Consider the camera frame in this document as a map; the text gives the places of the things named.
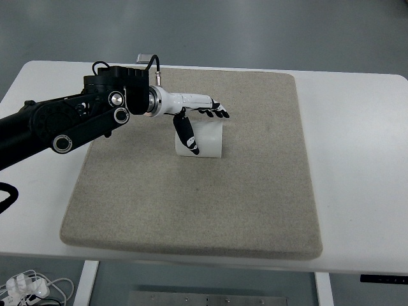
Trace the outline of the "white and black hand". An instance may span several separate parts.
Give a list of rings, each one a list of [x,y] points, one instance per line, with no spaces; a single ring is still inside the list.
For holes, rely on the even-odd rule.
[[[209,117],[229,118],[230,115],[219,102],[210,96],[191,93],[170,93],[163,88],[152,86],[157,94],[159,107],[155,115],[172,115],[173,125],[181,144],[197,156],[200,153],[193,127],[186,115],[187,111],[198,111]]]

